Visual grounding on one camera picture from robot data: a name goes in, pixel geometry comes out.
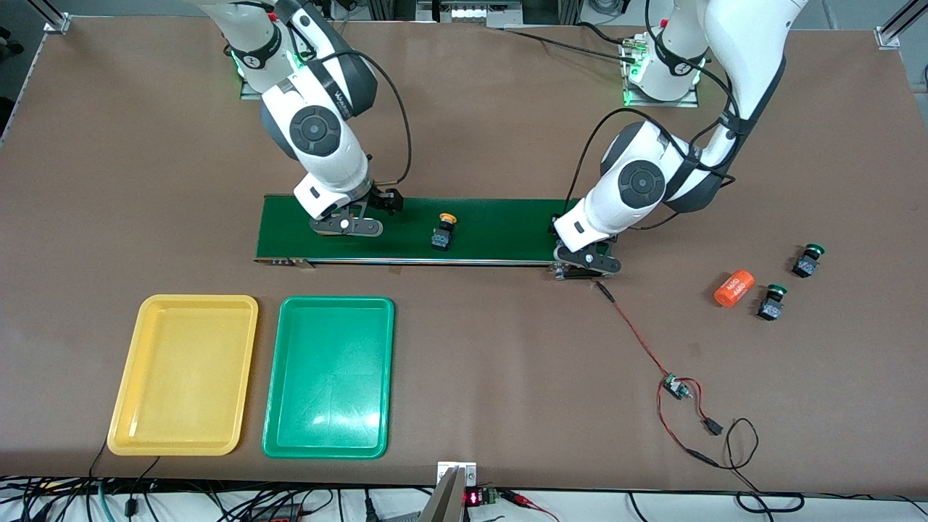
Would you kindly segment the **green push button switch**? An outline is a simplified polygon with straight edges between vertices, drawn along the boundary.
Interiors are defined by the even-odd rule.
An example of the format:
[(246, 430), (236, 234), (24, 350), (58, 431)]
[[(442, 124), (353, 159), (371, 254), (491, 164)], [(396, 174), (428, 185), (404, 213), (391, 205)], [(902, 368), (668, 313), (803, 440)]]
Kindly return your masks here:
[(766, 294), (757, 307), (756, 316), (762, 320), (778, 320), (783, 310), (783, 297), (787, 289), (778, 284), (770, 284)]
[(795, 259), (791, 271), (799, 278), (808, 278), (815, 274), (825, 248), (819, 244), (806, 244), (800, 255)]

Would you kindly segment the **dark frame with white light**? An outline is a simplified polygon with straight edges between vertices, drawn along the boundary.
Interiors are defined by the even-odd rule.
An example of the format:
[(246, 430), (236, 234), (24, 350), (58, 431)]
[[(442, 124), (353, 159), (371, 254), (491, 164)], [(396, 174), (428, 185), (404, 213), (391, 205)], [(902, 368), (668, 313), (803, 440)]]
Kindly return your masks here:
[(354, 0), (375, 21), (468, 23), (490, 28), (573, 25), (587, 0)]

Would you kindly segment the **yellow plastic tray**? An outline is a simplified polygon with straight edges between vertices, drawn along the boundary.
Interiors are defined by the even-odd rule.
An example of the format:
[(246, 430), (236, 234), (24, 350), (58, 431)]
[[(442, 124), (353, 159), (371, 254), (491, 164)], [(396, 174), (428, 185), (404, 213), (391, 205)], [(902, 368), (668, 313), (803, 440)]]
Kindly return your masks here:
[(119, 456), (216, 457), (241, 439), (259, 316), (249, 295), (143, 301), (107, 433)]

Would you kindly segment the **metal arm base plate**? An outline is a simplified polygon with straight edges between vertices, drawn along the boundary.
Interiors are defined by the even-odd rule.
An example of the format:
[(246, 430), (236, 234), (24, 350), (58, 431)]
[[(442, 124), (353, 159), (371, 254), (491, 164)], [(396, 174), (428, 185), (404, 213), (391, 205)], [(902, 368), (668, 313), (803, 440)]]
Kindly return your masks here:
[(236, 73), (241, 77), (241, 98), (258, 100), (272, 86), (287, 79), (304, 66), (299, 61), (309, 50), (291, 28), (265, 16), (266, 23), (248, 25), (248, 37), (228, 40), (229, 56), (236, 64)]
[(619, 47), (621, 57), (630, 62), (622, 65), (623, 101), (627, 107), (696, 108), (699, 70), (680, 63), (676, 72), (663, 62), (656, 52), (652, 37), (646, 33), (624, 39)]

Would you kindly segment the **red clip lead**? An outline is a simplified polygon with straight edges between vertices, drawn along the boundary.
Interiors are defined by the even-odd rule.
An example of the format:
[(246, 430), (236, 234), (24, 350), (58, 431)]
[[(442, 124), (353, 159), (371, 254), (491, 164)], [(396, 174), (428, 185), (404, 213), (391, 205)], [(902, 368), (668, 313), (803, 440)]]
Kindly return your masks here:
[(527, 509), (530, 511), (536, 511), (538, 513), (544, 513), (544, 515), (547, 515), (550, 518), (552, 518), (554, 522), (561, 522), (560, 519), (556, 515), (554, 515), (553, 512), (547, 511), (546, 509), (544, 509), (543, 507), (540, 507), (537, 503), (531, 501), (524, 495), (514, 492), (514, 490), (498, 488), (497, 494), (504, 501), (507, 501), (509, 503), (513, 503), (514, 505), (516, 505), (517, 508), (523, 508), (523, 509)]

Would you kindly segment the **orange cylinder with 4680 print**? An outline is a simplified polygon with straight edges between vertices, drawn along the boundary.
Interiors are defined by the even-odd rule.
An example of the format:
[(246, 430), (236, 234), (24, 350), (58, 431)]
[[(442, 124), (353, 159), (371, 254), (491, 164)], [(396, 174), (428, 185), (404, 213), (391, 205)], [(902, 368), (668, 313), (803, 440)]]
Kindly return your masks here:
[(736, 270), (713, 292), (713, 300), (722, 307), (730, 308), (755, 286), (755, 277), (746, 270)]

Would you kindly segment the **green conveyor belt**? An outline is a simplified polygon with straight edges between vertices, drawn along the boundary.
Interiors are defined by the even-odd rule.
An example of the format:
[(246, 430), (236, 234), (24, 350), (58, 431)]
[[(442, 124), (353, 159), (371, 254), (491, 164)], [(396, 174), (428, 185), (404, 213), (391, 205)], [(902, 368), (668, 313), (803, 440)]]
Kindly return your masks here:
[[(467, 267), (549, 267), (565, 245), (552, 234), (552, 215), (560, 199), (409, 198), (403, 211), (388, 215), (368, 210), (364, 218), (381, 222), (377, 237), (321, 236), (308, 212), (293, 196), (268, 194), (254, 261), (266, 265), (467, 265)], [(439, 215), (450, 212), (457, 227), (450, 248), (431, 247)]]

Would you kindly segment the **green plastic tray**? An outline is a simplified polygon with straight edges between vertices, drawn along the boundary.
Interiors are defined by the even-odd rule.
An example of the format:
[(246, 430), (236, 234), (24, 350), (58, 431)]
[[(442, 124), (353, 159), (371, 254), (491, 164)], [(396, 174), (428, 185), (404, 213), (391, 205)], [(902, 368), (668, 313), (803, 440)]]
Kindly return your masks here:
[(389, 440), (394, 302), (282, 301), (262, 450), (273, 459), (374, 460)]

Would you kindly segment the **aluminium corner profile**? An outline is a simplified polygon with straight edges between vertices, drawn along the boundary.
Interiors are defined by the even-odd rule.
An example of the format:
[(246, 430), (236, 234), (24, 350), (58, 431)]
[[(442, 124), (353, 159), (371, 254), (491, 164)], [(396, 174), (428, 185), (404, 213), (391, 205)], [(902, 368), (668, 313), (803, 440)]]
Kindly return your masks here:
[(902, 34), (925, 14), (928, 14), (928, 0), (907, 0), (884, 24), (876, 27), (874, 34), (879, 48), (898, 49)]
[(57, 9), (52, 0), (26, 0), (44, 22), (43, 31), (48, 34), (66, 34), (72, 15)]

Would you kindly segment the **yellow push button switch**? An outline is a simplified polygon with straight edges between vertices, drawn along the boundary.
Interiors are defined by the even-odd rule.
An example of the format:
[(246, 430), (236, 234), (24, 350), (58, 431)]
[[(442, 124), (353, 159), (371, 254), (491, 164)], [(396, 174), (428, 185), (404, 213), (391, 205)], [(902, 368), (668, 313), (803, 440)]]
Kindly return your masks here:
[(457, 218), (450, 214), (450, 212), (442, 212), (439, 215), (438, 227), (432, 231), (431, 247), (440, 252), (447, 252), (450, 250), (456, 227)]

